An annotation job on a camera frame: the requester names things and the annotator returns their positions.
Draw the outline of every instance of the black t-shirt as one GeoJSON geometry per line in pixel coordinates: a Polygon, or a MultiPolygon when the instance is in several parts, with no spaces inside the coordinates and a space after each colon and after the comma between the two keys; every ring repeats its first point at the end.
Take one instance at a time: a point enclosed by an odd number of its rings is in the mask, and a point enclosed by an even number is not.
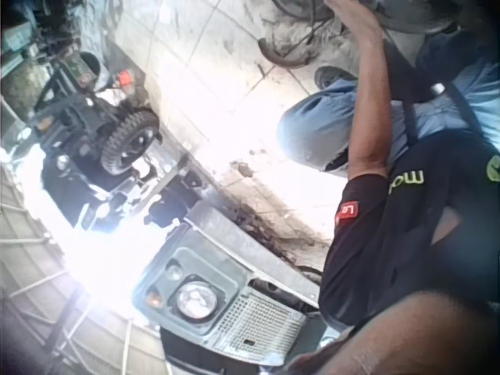
{"type": "Polygon", "coordinates": [[[446,130],[410,148],[388,180],[350,180],[323,272],[323,317],[356,324],[429,289],[498,302],[499,168],[482,138],[446,130]],[[460,224],[431,245],[445,207],[460,224]]]}

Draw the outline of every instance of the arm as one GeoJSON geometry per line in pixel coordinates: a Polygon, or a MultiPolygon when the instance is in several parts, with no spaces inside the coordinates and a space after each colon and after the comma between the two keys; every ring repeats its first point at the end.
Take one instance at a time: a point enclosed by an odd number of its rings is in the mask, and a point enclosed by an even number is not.
{"type": "Polygon", "coordinates": [[[391,94],[382,29],[356,0],[326,0],[359,45],[359,83],[348,155],[348,179],[363,174],[387,177],[391,151],[391,94]]]}

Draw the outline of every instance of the strap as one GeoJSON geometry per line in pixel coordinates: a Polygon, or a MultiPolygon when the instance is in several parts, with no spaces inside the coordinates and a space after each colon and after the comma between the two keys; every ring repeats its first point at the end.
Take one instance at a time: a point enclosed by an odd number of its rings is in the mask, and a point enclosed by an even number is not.
{"type": "Polygon", "coordinates": [[[469,128],[479,135],[480,137],[484,137],[483,130],[481,129],[481,125],[479,120],[477,119],[476,113],[473,111],[472,107],[468,103],[468,101],[463,97],[462,93],[452,82],[444,82],[445,86],[445,94],[452,100],[452,102],[456,105],[456,108],[459,110],[460,116],[467,123],[469,128]]]}

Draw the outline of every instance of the shoe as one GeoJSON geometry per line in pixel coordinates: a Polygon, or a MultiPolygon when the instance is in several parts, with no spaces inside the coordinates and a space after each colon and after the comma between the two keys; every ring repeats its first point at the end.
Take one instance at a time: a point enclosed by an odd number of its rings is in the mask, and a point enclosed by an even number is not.
{"type": "Polygon", "coordinates": [[[321,66],[314,73],[314,83],[320,90],[328,88],[339,79],[355,80],[356,78],[349,72],[335,66],[321,66]]]}

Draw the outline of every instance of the red logo patch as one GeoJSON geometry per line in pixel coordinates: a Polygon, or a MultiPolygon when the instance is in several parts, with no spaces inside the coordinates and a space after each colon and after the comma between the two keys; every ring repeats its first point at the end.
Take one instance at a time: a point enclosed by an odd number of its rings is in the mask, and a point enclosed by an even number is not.
{"type": "Polygon", "coordinates": [[[342,203],[341,208],[335,215],[335,223],[338,224],[343,219],[354,219],[358,216],[358,202],[351,201],[342,203]]]}

